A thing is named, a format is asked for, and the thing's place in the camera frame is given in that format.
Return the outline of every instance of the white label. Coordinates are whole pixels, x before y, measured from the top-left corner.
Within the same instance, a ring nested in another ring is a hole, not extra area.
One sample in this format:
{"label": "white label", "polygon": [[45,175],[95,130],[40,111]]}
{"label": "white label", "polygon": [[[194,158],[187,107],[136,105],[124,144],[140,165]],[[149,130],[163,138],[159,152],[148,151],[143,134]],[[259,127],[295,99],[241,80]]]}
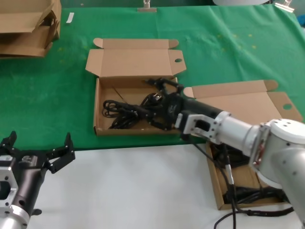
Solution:
{"label": "white label", "polygon": [[10,155],[0,156],[0,161],[11,161],[13,158]]}
{"label": "white label", "polygon": [[70,24],[73,20],[73,16],[74,16],[74,13],[70,13],[69,14],[69,17],[68,17],[68,20],[67,20],[67,23]]}

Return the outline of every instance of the cardboard flap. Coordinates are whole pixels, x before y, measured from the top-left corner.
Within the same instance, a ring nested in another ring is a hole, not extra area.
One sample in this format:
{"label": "cardboard flap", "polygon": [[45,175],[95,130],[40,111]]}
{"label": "cardboard flap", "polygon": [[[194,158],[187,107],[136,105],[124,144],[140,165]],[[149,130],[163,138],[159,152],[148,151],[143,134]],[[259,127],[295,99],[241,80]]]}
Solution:
{"label": "cardboard flap", "polygon": [[169,50],[168,55],[170,58],[170,64],[171,64],[171,68],[172,68],[172,75],[176,75],[176,74],[186,70],[182,51]]}
{"label": "cardboard flap", "polygon": [[178,46],[177,40],[168,39],[102,39],[93,43],[103,49],[170,49]]}
{"label": "cardboard flap", "polygon": [[256,80],[186,87],[183,92],[186,96],[191,98],[207,98],[224,95],[267,92],[276,89],[277,86],[278,84],[274,80]]}
{"label": "cardboard flap", "polygon": [[299,122],[303,120],[302,115],[285,92],[268,92],[268,95],[274,106],[281,114],[282,118],[296,120]]}
{"label": "cardboard flap", "polygon": [[102,49],[91,49],[89,51],[89,56],[86,64],[86,70],[100,76],[102,65],[101,62],[103,60],[104,50]]}
{"label": "cardboard flap", "polygon": [[51,0],[2,0],[0,33],[32,32],[52,7]]}
{"label": "cardboard flap", "polygon": [[55,20],[54,23],[51,25],[50,29],[49,29],[49,34],[46,40],[46,46],[48,46],[52,40],[54,39],[56,33],[57,33],[57,28],[59,26],[59,21]]}
{"label": "cardboard flap", "polygon": [[90,50],[86,70],[99,77],[172,79],[186,69],[182,51],[169,50],[177,40],[101,39]]}
{"label": "cardboard flap", "polygon": [[0,54],[43,57],[50,47],[47,43],[50,27],[40,26],[33,33],[11,33],[0,36]]}

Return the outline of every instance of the open cardboard box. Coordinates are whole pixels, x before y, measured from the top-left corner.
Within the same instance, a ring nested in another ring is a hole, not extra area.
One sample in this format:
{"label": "open cardboard box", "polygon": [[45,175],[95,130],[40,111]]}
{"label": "open cardboard box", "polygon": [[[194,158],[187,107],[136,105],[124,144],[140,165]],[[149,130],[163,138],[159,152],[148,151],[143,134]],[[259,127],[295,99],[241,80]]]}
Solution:
{"label": "open cardboard box", "polygon": [[0,7],[0,58],[44,57],[59,38],[60,0],[9,0]]}
{"label": "open cardboard box", "polygon": [[[274,80],[258,80],[236,83],[221,83],[187,87],[184,94],[196,98],[197,101],[209,104],[233,117],[252,125],[268,122],[272,119],[287,118],[302,121],[303,118],[285,92],[272,92],[278,87]],[[206,144],[206,152],[212,155],[210,144]],[[229,209],[224,204],[223,194],[227,192],[224,178],[219,169],[208,160],[213,190],[218,209]],[[236,186],[259,188],[264,184],[249,166],[233,169]],[[253,204],[241,204],[241,208],[258,207],[278,203],[275,198],[261,199]]]}
{"label": "open cardboard box", "polygon": [[102,115],[103,102],[115,100],[139,105],[157,89],[147,85],[149,78],[175,79],[186,69],[180,50],[171,50],[177,40],[161,39],[94,39],[99,47],[89,52],[86,70],[99,78],[96,80],[93,127],[96,135],[143,135],[176,133],[163,131],[141,120],[131,129],[108,129],[113,118]]}

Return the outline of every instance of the white table surface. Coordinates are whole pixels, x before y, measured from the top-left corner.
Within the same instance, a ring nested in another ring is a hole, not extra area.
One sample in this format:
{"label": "white table surface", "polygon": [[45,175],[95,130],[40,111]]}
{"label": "white table surface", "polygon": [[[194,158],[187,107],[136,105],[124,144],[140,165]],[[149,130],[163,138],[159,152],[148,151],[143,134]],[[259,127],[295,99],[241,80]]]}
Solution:
{"label": "white table surface", "polygon": [[[46,175],[36,207],[42,214],[28,229],[212,229],[229,212],[217,210],[206,158],[192,145],[76,152],[71,164]],[[232,217],[218,228],[231,229]],[[300,229],[301,223],[295,213],[238,214],[237,228]]]}

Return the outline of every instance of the wire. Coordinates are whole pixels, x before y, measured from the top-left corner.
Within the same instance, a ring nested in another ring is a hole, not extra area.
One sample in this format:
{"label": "wire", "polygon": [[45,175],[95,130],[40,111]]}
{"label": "wire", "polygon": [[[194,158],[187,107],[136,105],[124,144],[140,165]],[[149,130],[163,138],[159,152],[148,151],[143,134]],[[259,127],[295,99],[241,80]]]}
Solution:
{"label": "wire", "polygon": [[160,105],[162,97],[158,93],[151,93],[144,98],[140,105],[130,105],[115,100],[106,100],[103,103],[102,115],[106,118],[115,118],[109,129],[130,129],[144,117],[139,110],[149,112]]}
{"label": "wire", "polygon": [[231,146],[228,146],[226,144],[211,144],[211,148],[213,149],[213,159],[215,161],[218,161],[218,163],[221,165],[222,168],[226,165],[226,158],[223,153],[223,146],[226,146],[227,153],[230,159],[230,165],[231,168],[236,168],[239,166],[244,166],[249,164],[250,157],[245,156],[242,151],[235,149]]}
{"label": "wire", "polygon": [[[214,163],[214,165],[219,168],[221,174],[223,175],[224,177],[224,181],[228,187],[228,191],[229,191],[229,194],[231,195],[231,199],[234,199],[234,193],[232,192],[232,188],[230,188],[230,184],[229,184],[229,180],[228,180],[228,177],[226,176],[226,174],[224,173],[224,170],[223,168],[221,168],[220,164],[217,162],[217,161],[214,161],[213,158],[208,155],[206,152],[204,152],[196,143],[194,143],[190,138],[189,138],[189,141],[201,152],[203,153],[210,161],[212,161]],[[214,225],[214,229],[217,228],[217,225],[222,221],[224,220],[225,218],[233,215],[233,229],[236,229],[236,211],[235,211],[235,203],[234,201],[231,202],[231,206],[232,206],[232,213],[230,213],[230,215],[226,215],[225,217],[221,218],[219,221],[217,221]]]}
{"label": "wire", "polygon": [[236,214],[238,213],[244,213],[248,216],[259,216],[259,217],[279,217],[279,216],[285,216],[291,212],[294,211],[294,208],[287,208],[281,211],[257,211],[257,210],[242,210],[240,207],[236,204],[235,201],[235,188],[234,185],[229,184],[229,180],[224,173],[223,168],[219,165],[217,161],[214,161],[211,156],[209,156],[204,150],[202,150],[196,143],[192,141],[191,138],[188,139],[188,141],[193,144],[201,153],[203,153],[210,161],[214,163],[214,165],[220,170],[221,174],[224,177],[224,181],[226,183],[229,195],[231,196],[231,205],[232,205],[232,212],[229,214],[224,215],[222,218],[220,218],[215,224],[214,229],[217,228],[217,225],[222,222],[224,219],[226,219],[229,216],[233,216],[233,229],[236,229]]}

